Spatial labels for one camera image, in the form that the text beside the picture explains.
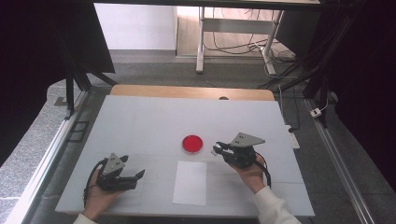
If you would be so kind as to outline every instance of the wooden edge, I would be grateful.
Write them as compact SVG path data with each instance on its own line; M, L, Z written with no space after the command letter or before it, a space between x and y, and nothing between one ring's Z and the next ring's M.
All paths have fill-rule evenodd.
M118 96L148 96L166 98L219 99L229 100L274 101L274 95L268 90L176 87L176 86L144 86L116 85L110 95Z

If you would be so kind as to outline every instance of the hand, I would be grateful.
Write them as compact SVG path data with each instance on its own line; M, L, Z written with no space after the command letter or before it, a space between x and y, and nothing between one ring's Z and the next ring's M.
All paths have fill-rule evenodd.
M88 190L88 199L82 215L90 220L96 220L125 190L121 191L103 191L96 186L96 178L99 170L96 170L92 176L90 189Z
M256 154L256 161L261 164L264 164L264 159ZM253 191L253 193L259 192L261 189L265 188L264 179L263 179L263 171L260 167L255 164L251 166L241 169L234 165L231 165L235 169L235 171L241 176L242 181Z

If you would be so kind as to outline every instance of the red disc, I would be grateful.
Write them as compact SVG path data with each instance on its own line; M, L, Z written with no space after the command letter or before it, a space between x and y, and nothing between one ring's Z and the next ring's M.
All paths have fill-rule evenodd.
M187 152L196 153L202 147L202 139L197 135L189 135L183 139L183 147Z

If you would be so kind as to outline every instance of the metal frame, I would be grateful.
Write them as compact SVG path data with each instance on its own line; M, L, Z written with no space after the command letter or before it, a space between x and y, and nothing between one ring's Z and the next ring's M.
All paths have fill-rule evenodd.
M336 4L296 3L255 0L58 0L68 3L111 3L155 6L181 6L181 7L233 7L255 8L273 10L297 10L297 11L323 11L337 8ZM340 8L354 7L360 0L350 0L342 3Z
M205 8L199 7L199 43L197 51L197 65L196 73L201 74L204 72L204 20Z
M44 154L43 159L38 164L37 169L33 173L33 176L29 180L29 183L27 184L21 197L18 199L17 204L12 209L11 214L8 216L6 221L7 224L22 223L25 220L27 214L29 213L31 205L34 202L35 196L41 188L41 184L47 177L47 173L49 172L54 160L60 152L66 136L69 134L74 122L78 118L79 112L82 110L85 104L87 95L88 93L86 91L81 92L76 101L76 113L74 113L70 117L70 119L65 119L62 122L58 132L55 134L54 138L49 144L49 147Z
M305 105L308 111L314 109L314 107L312 106L313 104L314 103L311 100L305 100ZM334 165L335 170L337 171L338 176L340 177L341 182L344 185L346 193L350 197L350 201L352 202L356 210L356 213L358 214L358 217L361 220L361 223L375 224L375 221L373 219L373 216L371 215L369 207L364 201L361 195L361 191L356 186L355 181L353 180L350 172L348 171L347 166L341 154L339 153L337 146L332 140L332 136L330 135L329 131L320 124L319 120L314 119L314 122L318 129L318 133L321 139L323 140L323 143L329 153L329 156L332 160L332 164Z

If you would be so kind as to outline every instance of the white paper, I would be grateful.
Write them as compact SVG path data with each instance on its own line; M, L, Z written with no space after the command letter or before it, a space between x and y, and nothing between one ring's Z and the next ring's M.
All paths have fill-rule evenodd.
M173 203L206 205L206 163L179 161Z

